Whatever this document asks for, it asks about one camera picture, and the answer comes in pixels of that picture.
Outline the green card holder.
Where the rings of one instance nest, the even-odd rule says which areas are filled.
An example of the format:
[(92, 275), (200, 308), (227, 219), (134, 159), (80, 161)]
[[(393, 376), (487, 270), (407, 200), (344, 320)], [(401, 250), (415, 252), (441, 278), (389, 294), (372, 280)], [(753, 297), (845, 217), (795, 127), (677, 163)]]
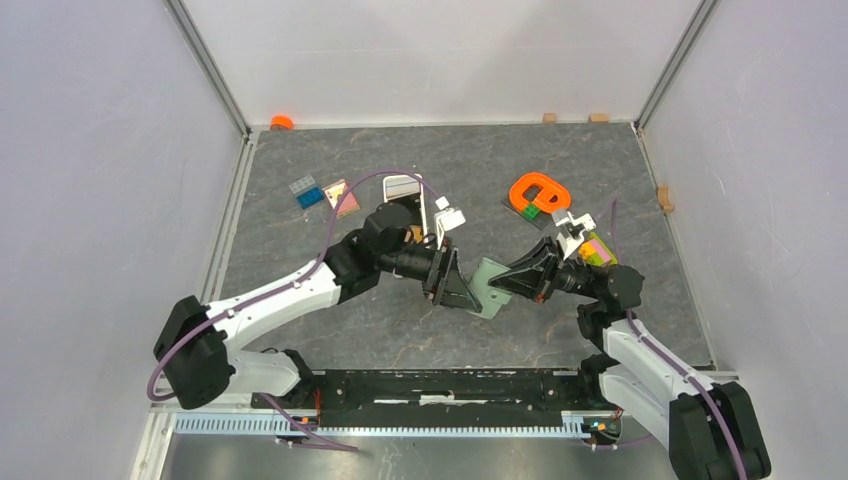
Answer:
[(512, 295), (509, 291), (489, 284), (492, 278), (506, 273), (508, 270), (508, 267), (490, 258), (482, 257), (480, 259), (478, 267), (469, 281), (470, 290), (481, 304), (481, 310), (474, 312), (474, 315), (491, 320), (503, 306), (510, 302)]

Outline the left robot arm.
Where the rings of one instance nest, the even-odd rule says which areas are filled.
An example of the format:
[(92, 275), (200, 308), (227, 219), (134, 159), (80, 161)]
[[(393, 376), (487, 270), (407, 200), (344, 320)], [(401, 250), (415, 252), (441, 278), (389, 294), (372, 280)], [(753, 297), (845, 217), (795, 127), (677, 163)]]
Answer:
[(446, 235), (463, 225), (465, 216), (445, 198), (437, 204), (432, 245), (415, 241), (409, 209), (388, 202), (361, 228), (287, 277), (210, 304), (194, 295), (177, 301), (153, 347), (157, 365), (149, 398), (174, 399), (185, 410), (225, 393), (266, 393), (290, 407), (306, 405), (314, 381), (296, 352), (261, 354), (246, 346), (294, 319), (371, 290), (384, 273), (420, 282), (424, 297), (435, 305), (480, 312), (482, 304), (463, 278), (458, 251)]

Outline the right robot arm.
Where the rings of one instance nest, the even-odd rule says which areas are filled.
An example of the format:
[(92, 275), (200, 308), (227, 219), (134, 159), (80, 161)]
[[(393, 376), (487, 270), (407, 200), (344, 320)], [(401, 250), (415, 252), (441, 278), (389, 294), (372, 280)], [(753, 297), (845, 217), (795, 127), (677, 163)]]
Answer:
[(489, 285), (537, 303), (554, 292), (581, 295), (581, 335), (599, 352), (577, 382), (591, 408), (611, 403), (661, 443), (679, 479), (766, 479), (772, 463), (748, 392), (720, 383), (661, 344), (635, 315), (644, 277), (620, 264), (569, 259), (545, 237)]

